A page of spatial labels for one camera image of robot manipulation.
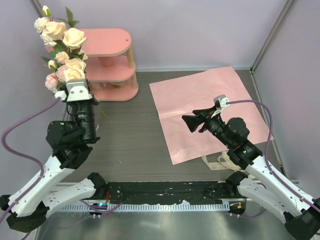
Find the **pink peony flower stem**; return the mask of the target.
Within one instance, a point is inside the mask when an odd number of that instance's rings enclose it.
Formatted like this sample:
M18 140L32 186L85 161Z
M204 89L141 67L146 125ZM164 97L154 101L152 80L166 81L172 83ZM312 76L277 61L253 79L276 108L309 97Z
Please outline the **pink peony flower stem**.
M48 68L53 71L53 73L47 75L45 79L45 87L53 93L62 88L66 84L64 77L63 66L58 66L54 60L48 61Z

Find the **pink flower bouquet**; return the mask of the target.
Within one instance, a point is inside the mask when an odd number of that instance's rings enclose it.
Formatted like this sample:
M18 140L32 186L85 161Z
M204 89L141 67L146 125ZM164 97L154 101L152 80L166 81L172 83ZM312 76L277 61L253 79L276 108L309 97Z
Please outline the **pink flower bouquet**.
M62 88L71 80L87 79L86 60L88 59L87 54L82 50L82 45L87 39L85 33L75 28L78 21L74 20L71 10L66 7L65 11L67 19L54 19L51 13L50 22L44 28L44 33L57 43L56 46L45 46L51 47L56 53L64 51L69 55L69 60L62 65L65 78L65 85Z

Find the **cream printed ribbon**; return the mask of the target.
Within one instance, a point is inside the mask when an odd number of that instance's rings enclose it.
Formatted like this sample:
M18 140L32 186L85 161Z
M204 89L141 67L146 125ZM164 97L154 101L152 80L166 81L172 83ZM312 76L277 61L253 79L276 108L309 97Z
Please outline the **cream printed ribbon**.
M217 157L216 162L209 162L206 156L202 156L201 159L211 171L232 170L234 172L240 171L244 173L245 171L243 169L231 161L227 153L227 151L222 151Z

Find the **cream rose flower stem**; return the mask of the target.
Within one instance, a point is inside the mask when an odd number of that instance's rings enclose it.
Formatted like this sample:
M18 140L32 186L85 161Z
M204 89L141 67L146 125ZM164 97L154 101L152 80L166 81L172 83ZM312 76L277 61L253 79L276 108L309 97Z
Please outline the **cream rose flower stem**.
M51 58L44 56L42 56L41 58L47 63L49 69L57 69L64 65L66 61L70 59L68 53L65 51L50 51L48 54Z

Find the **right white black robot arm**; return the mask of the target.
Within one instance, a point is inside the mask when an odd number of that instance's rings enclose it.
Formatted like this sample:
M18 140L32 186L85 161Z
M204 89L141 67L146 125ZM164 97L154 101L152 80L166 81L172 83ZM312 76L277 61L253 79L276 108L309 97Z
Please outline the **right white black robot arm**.
M238 167L226 182L226 193L233 198L249 198L276 216L296 240L310 240L320 230L320 200L288 180L276 167L267 164L262 151L248 140L244 120L233 117L223 122L216 107L198 109L183 115L190 132L209 131L227 149Z

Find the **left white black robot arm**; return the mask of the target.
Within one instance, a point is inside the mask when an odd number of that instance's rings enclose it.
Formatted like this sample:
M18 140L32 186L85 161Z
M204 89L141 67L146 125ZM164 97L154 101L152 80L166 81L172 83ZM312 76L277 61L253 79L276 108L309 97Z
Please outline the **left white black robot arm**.
M100 139L96 134L93 109L97 104L95 99L68 102L71 120L49 123L46 141L52 148L52 154L45 164L10 148L6 143L6 137L12 130L38 116L38 113L23 119L3 133L1 143L7 151L40 166L39 172L24 187L12 195L0 197L0 208L4 211L0 219L6 221L10 229L29 233L68 204L90 198L100 200L106 195L108 185L97 172L71 187L51 193L56 184L87 160L93 149L92 145Z

